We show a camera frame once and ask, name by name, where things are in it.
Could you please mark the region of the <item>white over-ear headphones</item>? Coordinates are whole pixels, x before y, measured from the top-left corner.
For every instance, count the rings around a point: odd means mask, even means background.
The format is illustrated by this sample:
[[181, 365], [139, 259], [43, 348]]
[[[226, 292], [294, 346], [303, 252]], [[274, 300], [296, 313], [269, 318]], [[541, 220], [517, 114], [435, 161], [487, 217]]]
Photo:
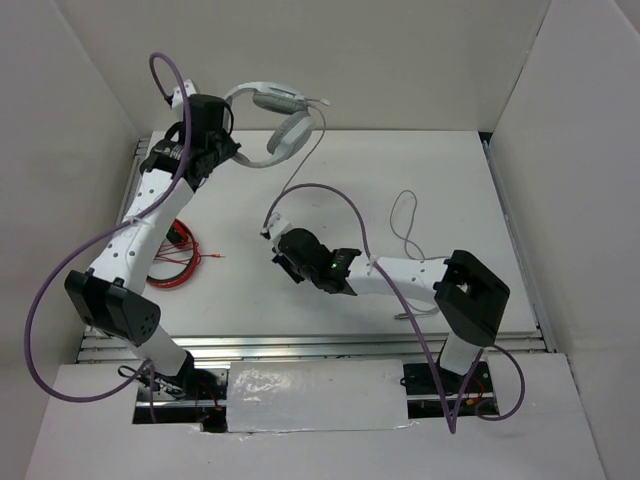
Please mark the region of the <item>white over-ear headphones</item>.
[[243, 94], [252, 94], [253, 104], [264, 111], [284, 115], [284, 121], [274, 130], [266, 144], [269, 157], [265, 161], [254, 162], [237, 151], [232, 159], [248, 168], [269, 168], [296, 155], [308, 142], [316, 122], [310, 109], [316, 104], [330, 106], [325, 98], [312, 98], [293, 87], [268, 81], [247, 82], [235, 86], [225, 95], [226, 103]]

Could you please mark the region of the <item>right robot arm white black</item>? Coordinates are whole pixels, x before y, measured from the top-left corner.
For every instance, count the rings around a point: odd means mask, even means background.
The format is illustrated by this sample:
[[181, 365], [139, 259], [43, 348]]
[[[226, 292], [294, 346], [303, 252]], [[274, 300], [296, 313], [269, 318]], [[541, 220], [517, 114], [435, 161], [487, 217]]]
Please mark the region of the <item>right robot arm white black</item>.
[[510, 289], [468, 251], [432, 260], [368, 257], [358, 249], [330, 250], [302, 228], [262, 236], [272, 244], [273, 262], [296, 283], [349, 296], [400, 292], [436, 306], [450, 328], [435, 368], [446, 391], [461, 389], [480, 352], [495, 344]]

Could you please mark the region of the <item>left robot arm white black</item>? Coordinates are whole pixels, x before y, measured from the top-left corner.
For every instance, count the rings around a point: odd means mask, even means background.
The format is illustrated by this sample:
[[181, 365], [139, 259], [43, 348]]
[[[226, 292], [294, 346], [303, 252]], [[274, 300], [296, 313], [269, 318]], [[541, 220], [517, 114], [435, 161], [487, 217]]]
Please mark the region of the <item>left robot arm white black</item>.
[[194, 395], [207, 374], [160, 326], [161, 309], [144, 298], [147, 277], [174, 220], [213, 170], [238, 150], [225, 128], [222, 98], [193, 94], [189, 116], [149, 150], [124, 227], [85, 272], [72, 270], [64, 286], [81, 319], [152, 361], [170, 396]]

